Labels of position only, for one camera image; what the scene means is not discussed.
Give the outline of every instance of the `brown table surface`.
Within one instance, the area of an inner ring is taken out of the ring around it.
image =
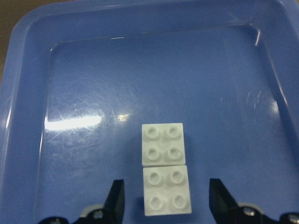
[[[60,1],[63,0],[0,0],[0,83],[9,37],[15,24],[32,9]]]

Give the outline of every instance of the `blue tray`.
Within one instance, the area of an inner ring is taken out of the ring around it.
[[[293,0],[74,1],[26,15],[0,95],[0,222],[75,221],[125,180],[124,224],[215,223],[209,178],[299,211]],[[192,214],[145,217],[143,123],[182,122]]]

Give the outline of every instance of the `white block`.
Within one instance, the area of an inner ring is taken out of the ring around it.
[[[142,125],[142,165],[185,165],[182,123]]]
[[[192,212],[187,166],[143,168],[145,216]]]

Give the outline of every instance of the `metal screw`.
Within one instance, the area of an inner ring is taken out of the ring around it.
[[[250,207],[245,207],[243,212],[246,216],[254,216],[256,214],[256,212]]]
[[[102,210],[98,210],[93,213],[93,218],[100,219],[100,218],[103,218],[103,215],[104,215],[104,213],[102,212]]]
[[[293,224],[299,224],[299,216],[294,215],[294,214],[290,214],[289,215],[289,221]]]
[[[50,224],[61,224],[61,222],[60,222],[59,219],[57,218],[55,221],[50,222]]]

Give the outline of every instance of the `blue plastic bin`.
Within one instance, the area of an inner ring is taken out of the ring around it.
[[[15,27],[0,93],[0,223],[75,221],[125,180],[124,224],[212,224],[209,178],[299,211],[294,0],[82,0]],[[182,122],[192,214],[145,217],[143,123]]]

